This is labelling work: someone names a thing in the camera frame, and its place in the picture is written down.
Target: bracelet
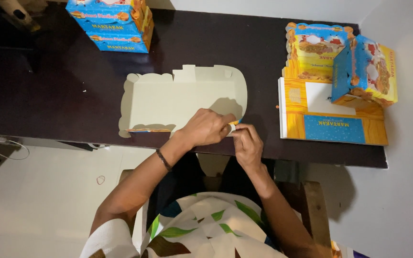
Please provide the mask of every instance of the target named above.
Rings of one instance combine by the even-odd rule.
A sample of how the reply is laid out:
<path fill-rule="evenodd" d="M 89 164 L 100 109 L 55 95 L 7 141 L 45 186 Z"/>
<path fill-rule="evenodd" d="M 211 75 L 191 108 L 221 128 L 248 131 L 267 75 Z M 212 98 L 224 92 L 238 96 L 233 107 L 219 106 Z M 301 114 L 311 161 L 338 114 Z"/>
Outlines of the bracelet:
<path fill-rule="evenodd" d="M 167 160 L 163 157 L 162 153 L 160 153 L 160 149 L 156 149 L 156 153 L 159 156 L 159 158 L 162 160 L 163 165 L 165 166 L 165 168 L 171 172 L 172 171 L 172 167 L 169 165 L 169 163 L 167 162 Z"/>

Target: white cable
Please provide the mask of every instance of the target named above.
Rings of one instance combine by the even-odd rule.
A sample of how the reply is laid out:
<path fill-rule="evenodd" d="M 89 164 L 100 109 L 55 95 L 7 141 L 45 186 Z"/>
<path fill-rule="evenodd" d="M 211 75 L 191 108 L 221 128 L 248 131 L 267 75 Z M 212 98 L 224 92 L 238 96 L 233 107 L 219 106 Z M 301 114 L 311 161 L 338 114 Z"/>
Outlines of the white cable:
<path fill-rule="evenodd" d="M 13 140 L 7 140 L 7 141 L 10 141 L 10 142 L 12 142 L 12 143 L 15 143 L 15 144 L 18 144 L 18 145 L 22 146 L 23 148 L 25 148 L 25 149 L 28 151 L 28 155 L 27 155 L 26 157 L 24 157 L 24 158 L 11 158 L 11 157 L 4 156 L 4 155 L 2 155 L 2 154 L 0 153 L 0 156 L 3 156 L 3 157 L 8 158 L 8 159 L 13 159 L 13 160 L 23 160 L 23 159 L 26 159 L 27 157 L 30 156 L 30 150 L 29 150 L 28 148 L 26 148 L 25 146 L 23 146 L 22 144 L 20 144 L 20 143 L 18 143 L 18 142 L 15 142 L 15 141 L 13 141 Z"/>

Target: white wall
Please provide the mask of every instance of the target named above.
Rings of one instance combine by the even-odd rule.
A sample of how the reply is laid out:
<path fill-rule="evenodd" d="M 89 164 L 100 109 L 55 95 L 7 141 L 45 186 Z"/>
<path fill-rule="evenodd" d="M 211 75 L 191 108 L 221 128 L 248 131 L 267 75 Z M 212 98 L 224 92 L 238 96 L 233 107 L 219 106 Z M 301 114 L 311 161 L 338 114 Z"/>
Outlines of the white wall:
<path fill-rule="evenodd" d="M 151 8 L 359 23 L 378 0 L 146 0 Z"/>
<path fill-rule="evenodd" d="M 332 239 L 373 258 L 413 257 L 413 1 L 383 1 L 360 28 L 396 51 L 399 102 L 386 114 L 389 169 L 311 165 L 309 178 L 323 185 Z"/>

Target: patterned shirt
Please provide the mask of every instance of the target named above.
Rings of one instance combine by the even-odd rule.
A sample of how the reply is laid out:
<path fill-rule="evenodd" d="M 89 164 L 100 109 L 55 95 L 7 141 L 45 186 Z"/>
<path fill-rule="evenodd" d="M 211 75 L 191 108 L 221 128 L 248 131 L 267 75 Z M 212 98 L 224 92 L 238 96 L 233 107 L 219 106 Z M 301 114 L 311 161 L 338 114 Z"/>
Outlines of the patterned shirt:
<path fill-rule="evenodd" d="M 141 245 L 132 244 L 122 219 L 101 225 L 87 240 L 81 258 L 285 258 L 267 232 L 265 213 L 250 199 L 220 192 L 180 198 L 159 214 Z"/>

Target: dark wooden table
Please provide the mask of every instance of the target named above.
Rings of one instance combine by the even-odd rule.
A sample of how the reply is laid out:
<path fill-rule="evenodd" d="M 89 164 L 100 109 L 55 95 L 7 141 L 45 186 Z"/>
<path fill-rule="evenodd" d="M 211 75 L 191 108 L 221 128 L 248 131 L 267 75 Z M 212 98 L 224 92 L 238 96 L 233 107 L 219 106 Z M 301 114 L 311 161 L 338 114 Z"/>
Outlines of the dark wooden table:
<path fill-rule="evenodd" d="M 221 64 L 238 68 L 246 79 L 243 122 L 255 125 L 265 143 L 264 157 L 387 167 L 381 146 L 279 138 L 275 105 L 287 55 L 284 28 L 304 21 L 155 9 L 148 55 L 99 51 L 64 6 L 51 4 L 46 11 L 39 21 L 47 32 L 38 39 L 43 54 L 36 73 L 27 71 L 18 51 L 0 50 L 1 135 L 157 148 L 167 133 L 118 135 L 127 74 Z M 359 32 L 357 25 L 348 25 Z M 233 155 L 234 146 L 226 138 L 195 151 Z"/>

